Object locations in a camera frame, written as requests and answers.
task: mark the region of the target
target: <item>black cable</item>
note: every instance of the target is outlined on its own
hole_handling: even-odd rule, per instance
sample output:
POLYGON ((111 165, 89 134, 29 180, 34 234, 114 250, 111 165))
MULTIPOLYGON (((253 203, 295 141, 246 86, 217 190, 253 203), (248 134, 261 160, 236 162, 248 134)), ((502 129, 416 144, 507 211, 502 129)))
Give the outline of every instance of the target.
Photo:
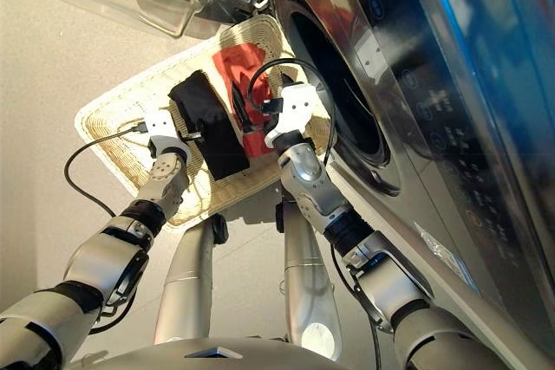
POLYGON ((380 341, 378 340, 378 331, 375 328, 375 322, 367 312, 368 321, 370 321, 370 331, 372 332, 372 342, 374 343, 375 370, 382 370, 382 353, 380 352, 380 341))
MULTIPOLYGON (((341 268, 339 267, 339 263, 337 262, 337 258, 336 258, 336 250, 333 248, 333 244, 331 243, 330 243, 330 249, 331 249, 331 260, 333 261, 333 265, 336 267, 336 271, 339 277, 341 278, 341 282, 343 282, 343 285, 345 285, 345 288, 347 288, 350 294, 353 295, 358 300, 355 290, 350 287, 349 283, 347 282, 347 279, 345 278, 345 275, 342 273, 341 268)), ((377 329, 375 328, 375 322, 364 306, 362 306, 362 309, 364 309, 364 312, 366 312, 366 315, 368 316, 368 321, 370 323, 370 332, 372 333, 372 342, 374 344, 375 370, 382 370, 382 353, 380 352, 380 341, 378 340, 378 332, 377 332, 377 329)))
POLYGON ((347 279, 345 278, 345 275, 342 273, 341 269, 339 268, 339 263, 337 262, 337 258, 336 258, 336 250, 333 248, 332 243, 330 243, 330 248, 331 248, 331 260, 333 261, 333 265, 336 267, 337 274, 339 275, 341 282, 343 282, 343 285, 345 285, 345 288, 347 288, 350 294, 355 296, 355 290, 350 287, 349 283, 347 282, 347 279))
POLYGON ((128 130, 124 130, 122 132, 118 132, 118 133, 114 133, 114 134, 110 134, 109 136, 106 136, 104 138, 100 138, 97 140, 93 140, 92 142, 87 143, 86 145, 81 146, 79 149, 77 149, 75 152, 73 152, 73 154, 68 158, 68 160, 66 161, 66 165, 63 167, 63 176, 65 177, 66 181, 68 181, 68 184, 77 192, 79 192, 83 197, 88 198, 89 200, 91 200, 93 203, 99 205, 110 217, 115 217, 115 213, 110 209, 110 207, 108 207, 106 204, 104 204, 102 201, 100 201, 100 199, 98 199, 97 197, 89 194, 88 192, 84 191, 79 185, 77 185, 73 179, 69 176, 69 167, 71 166, 72 162, 74 161, 74 159, 79 156, 83 151, 86 151, 87 149, 89 149, 91 146, 94 146, 96 144, 99 144, 105 140, 110 140, 113 138, 119 138, 120 136, 123 136, 124 134, 128 134, 131 132, 145 132, 145 128, 146 126, 143 126, 144 122, 139 123, 138 125, 135 125, 133 127, 130 127, 128 130))
POLYGON ((135 293, 133 294, 133 296, 131 297, 131 299, 127 302, 127 305, 125 306, 125 309, 123 309, 123 312, 121 312, 121 314, 118 315, 118 317, 109 322, 106 325, 103 325, 101 327, 97 327, 97 328, 92 328, 88 334, 89 335, 94 335, 94 334, 99 334, 99 333, 103 333, 104 331, 109 330, 112 327, 115 327, 116 325, 118 325, 121 320, 123 320, 123 318, 126 317, 127 313, 129 312, 129 309, 131 309, 131 307, 133 307, 133 302, 135 300, 135 297, 137 296, 137 291, 135 291, 135 293))
POLYGON ((275 67, 277 65, 282 65, 282 64, 296 64, 302 68, 308 69, 313 75, 316 76, 316 78, 323 85, 324 90, 326 90, 326 94, 328 95, 328 100, 330 101, 330 133, 328 135, 326 153, 323 156, 323 164, 326 165, 328 163, 328 158, 330 157, 331 147, 333 145, 334 132, 336 128, 336 104, 333 101, 333 97, 331 96, 330 86, 328 86, 328 83, 325 81, 325 79, 320 74, 320 71, 318 71, 316 67, 314 67, 309 62, 300 60, 298 58, 277 58, 276 60, 268 61, 266 64, 260 67, 256 73, 252 75, 251 82, 249 82, 249 87, 246 90, 246 98, 251 104, 251 106, 253 106, 259 112, 262 113, 263 106, 255 103, 252 97, 252 90, 254 89, 254 83, 264 71, 266 71, 269 68, 275 67))

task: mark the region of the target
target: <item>white floor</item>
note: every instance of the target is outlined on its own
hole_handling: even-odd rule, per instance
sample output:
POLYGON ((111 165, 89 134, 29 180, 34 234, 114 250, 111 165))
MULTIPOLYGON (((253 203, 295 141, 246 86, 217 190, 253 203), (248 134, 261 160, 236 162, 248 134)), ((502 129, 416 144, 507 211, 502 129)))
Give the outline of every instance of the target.
MULTIPOLYGON (((198 41, 147 35, 57 0, 0 0, 0 309, 60 282, 75 248, 107 220, 63 180, 66 158, 82 144, 74 129, 76 112, 198 41)), ((131 198, 92 153, 75 162, 74 176, 116 211, 131 198)), ((279 292, 283 237, 273 223, 275 188, 224 213, 230 239, 214 250, 213 335, 285 333, 279 292)), ((108 357, 151 344, 162 283, 179 239, 160 233, 129 316, 105 334, 89 337, 76 359, 93 353, 108 357)), ((331 265, 328 246, 323 239, 320 243, 331 265)), ((343 326, 341 362, 351 369, 373 368, 365 314, 333 268, 330 277, 343 326)), ((381 338, 384 368, 398 368, 390 339, 381 338)))

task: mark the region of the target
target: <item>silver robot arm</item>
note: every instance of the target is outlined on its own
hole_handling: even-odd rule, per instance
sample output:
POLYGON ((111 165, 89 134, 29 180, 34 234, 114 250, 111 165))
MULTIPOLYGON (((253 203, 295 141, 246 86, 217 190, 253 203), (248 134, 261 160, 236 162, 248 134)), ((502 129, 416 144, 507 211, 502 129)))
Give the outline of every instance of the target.
POLYGON ((168 112, 154 117, 171 129, 153 134, 149 127, 156 160, 148 181, 122 214, 75 251, 63 282, 0 314, 0 368, 62 368, 101 311, 134 295, 154 238, 177 212, 189 184, 188 148, 175 134, 168 112))
POLYGON ((457 318, 433 305, 426 279, 333 185, 301 134, 310 119, 302 112, 311 109, 314 88, 292 87, 294 94, 292 88, 282 90, 278 123, 266 136, 266 145, 279 155, 284 189, 341 254, 356 281, 357 300, 379 329, 394 334, 403 368, 507 368, 457 318))

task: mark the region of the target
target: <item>black cloth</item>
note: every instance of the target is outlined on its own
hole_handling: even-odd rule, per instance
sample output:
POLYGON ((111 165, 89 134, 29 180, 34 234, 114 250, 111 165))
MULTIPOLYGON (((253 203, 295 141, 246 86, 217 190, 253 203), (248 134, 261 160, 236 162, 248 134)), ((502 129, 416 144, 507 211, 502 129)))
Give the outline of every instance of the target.
POLYGON ((227 112, 202 71, 195 71, 169 94, 189 132, 201 132, 197 147, 218 180, 249 167, 227 112))

